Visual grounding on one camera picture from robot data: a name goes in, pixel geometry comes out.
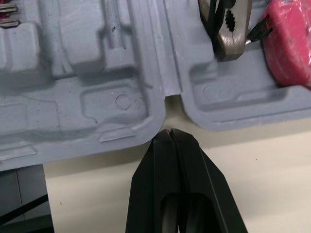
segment white table surface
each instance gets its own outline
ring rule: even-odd
[[[225,175],[249,233],[311,233],[311,119],[211,132],[177,98],[163,128],[199,141]],[[149,144],[44,165],[56,233],[124,233],[131,178]]]

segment dark floor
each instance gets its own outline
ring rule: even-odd
[[[43,166],[0,172],[0,217],[47,194]],[[0,226],[0,233],[51,233],[53,223],[49,202]]]

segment circular indent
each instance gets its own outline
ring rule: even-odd
[[[118,108],[126,110],[131,107],[131,100],[127,95],[122,94],[116,98],[116,105]]]
[[[218,98],[218,92],[214,86],[207,86],[203,92],[208,101],[214,101]]]

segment black cable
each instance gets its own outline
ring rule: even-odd
[[[11,212],[8,212],[7,214],[3,215],[0,217],[0,226],[2,226],[3,224],[11,221],[14,218],[17,218],[18,216],[36,208],[37,206],[47,202],[49,200],[48,195],[44,195],[36,200],[33,200]]]

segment gray plastic tool case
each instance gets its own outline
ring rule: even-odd
[[[311,92],[279,88],[260,43],[215,60],[197,0],[13,2],[22,24],[0,29],[0,170],[142,144],[171,95],[210,130],[311,116]],[[265,6],[253,2],[250,27]]]

